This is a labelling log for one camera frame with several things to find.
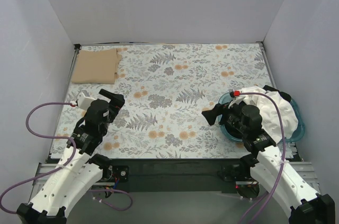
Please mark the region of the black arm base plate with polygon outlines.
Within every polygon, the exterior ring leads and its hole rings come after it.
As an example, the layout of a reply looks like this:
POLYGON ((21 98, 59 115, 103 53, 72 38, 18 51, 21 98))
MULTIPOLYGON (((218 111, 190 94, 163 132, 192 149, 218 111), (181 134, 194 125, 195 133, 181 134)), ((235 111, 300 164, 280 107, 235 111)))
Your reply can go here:
POLYGON ((112 159, 93 189, 221 192, 256 198, 259 183, 239 159, 112 159))

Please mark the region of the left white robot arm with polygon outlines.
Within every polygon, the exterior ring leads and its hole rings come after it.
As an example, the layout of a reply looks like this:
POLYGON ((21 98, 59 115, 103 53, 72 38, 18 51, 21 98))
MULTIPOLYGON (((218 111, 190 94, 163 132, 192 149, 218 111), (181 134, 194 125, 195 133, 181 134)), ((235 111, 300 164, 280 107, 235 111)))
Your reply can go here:
POLYGON ((86 113, 77 121, 62 157, 41 190, 29 203, 18 207, 16 214, 23 223, 66 223, 74 205, 97 181, 111 179, 110 159, 95 150, 125 99, 104 89, 99 94, 104 99, 79 94, 74 106, 86 113))

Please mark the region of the white printed t-shirt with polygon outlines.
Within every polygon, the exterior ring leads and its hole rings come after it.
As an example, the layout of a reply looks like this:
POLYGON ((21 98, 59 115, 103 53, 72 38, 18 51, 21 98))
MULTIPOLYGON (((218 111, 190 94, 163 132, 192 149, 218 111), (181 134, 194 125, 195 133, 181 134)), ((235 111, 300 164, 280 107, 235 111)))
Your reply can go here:
POLYGON ((291 104, 284 100, 278 92, 267 92, 258 86, 240 90, 245 96, 242 102, 259 108, 262 128, 276 143, 282 140, 280 125, 283 125, 285 138, 293 133, 298 120, 291 104))

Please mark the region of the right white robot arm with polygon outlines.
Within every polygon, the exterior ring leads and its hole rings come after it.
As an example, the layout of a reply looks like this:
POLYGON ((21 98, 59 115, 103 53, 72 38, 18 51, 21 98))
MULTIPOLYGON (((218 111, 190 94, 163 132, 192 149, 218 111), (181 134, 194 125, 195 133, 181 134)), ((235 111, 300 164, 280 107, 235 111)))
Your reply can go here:
POLYGON ((321 195, 282 156, 275 141, 264 131, 262 116, 256 106, 216 104, 203 111, 209 125, 219 124, 236 131, 249 154, 240 159, 240 175, 256 180, 285 211, 289 223, 335 223, 335 202, 321 195))

